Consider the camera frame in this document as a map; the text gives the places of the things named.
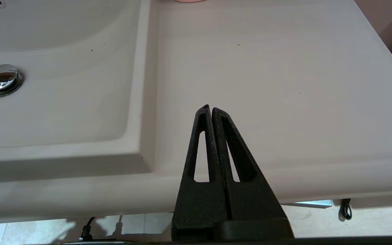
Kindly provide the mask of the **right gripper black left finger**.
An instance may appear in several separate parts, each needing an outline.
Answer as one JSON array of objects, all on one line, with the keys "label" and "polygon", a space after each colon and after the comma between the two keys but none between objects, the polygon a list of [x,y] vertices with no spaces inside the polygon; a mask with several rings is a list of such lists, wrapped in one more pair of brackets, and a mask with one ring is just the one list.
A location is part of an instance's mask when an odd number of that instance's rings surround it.
[{"label": "right gripper black left finger", "polygon": [[[218,109],[208,104],[197,110],[172,219],[173,240],[228,240],[225,226],[231,217],[225,166],[228,150],[220,145],[214,124]],[[205,134],[207,182],[197,182],[195,172],[201,133]]]}]

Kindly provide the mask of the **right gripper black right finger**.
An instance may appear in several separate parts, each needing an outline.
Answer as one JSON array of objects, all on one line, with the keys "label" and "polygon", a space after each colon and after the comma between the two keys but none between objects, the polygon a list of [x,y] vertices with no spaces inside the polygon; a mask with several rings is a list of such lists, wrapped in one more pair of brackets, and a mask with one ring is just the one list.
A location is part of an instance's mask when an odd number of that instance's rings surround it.
[{"label": "right gripper black right finger", "polygon": [[214,108],[212,123],[230,218],[286,219],[277,197],[231,116],[224,110]]}]

